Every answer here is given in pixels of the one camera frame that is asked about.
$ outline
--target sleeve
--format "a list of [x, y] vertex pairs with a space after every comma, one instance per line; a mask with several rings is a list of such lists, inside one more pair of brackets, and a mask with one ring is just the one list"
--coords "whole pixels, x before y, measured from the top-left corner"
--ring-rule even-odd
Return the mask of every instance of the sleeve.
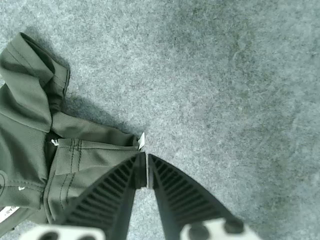
[[49, 132], [51, 110], [59, 109], [69, 72], [30, 37], [19, 33], [0, 55], [0, 114]]

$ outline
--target olive green garment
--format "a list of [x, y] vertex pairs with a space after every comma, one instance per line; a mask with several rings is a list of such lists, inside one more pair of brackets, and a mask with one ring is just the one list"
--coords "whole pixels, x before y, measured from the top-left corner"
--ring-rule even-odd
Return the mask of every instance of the olive green garment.
[[0, 236], [29, 218], [52, 223], [72, 199], [138, 153], [132, 134], [61, 112], [69, 70], [19, 33], [0, 55], [0, 207], [20, 207]]

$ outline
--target gray carpet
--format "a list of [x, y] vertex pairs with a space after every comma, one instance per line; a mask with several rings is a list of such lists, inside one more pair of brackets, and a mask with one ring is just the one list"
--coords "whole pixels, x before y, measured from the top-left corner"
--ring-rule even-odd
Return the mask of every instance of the gray carpet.
[[[17, 32], [70, 67], [67, 113], [145, 132], [265, 240], [320, 239], [319, 0], [0, 1]], [[164, 239], [153, 192], [127, 239]]]

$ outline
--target clothing tag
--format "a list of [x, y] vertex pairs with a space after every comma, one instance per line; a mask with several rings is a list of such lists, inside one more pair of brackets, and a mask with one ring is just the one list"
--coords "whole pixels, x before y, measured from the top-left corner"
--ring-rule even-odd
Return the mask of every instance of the clothing tag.
[[146, 144], [146, 138], [145, 138], [144, 132], [141, 134], [141, 137], [140, 137], [138, 143], [139, 143], [139, 150]]
[[0, 223], [14, 214], [20, 207], [18, 206], [6, 206], [0, 211]]

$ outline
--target white label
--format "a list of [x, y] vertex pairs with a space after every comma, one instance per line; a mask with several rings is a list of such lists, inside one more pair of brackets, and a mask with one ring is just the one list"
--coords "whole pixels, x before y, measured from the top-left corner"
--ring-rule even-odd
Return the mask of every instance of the white label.
[[0, 223], [10, 217], [19, 209], [18, 206], [6, 206], [4, 209], [0, 211]]
[[145, 133], [144, 132], [141, 134], [141, 137], [140, 137], [138, 143], [139, 143], [139, 150], [140, 150], [140, 149], [142, 149], [142, 147], [146, 143], [146, 138], [145, 138]]

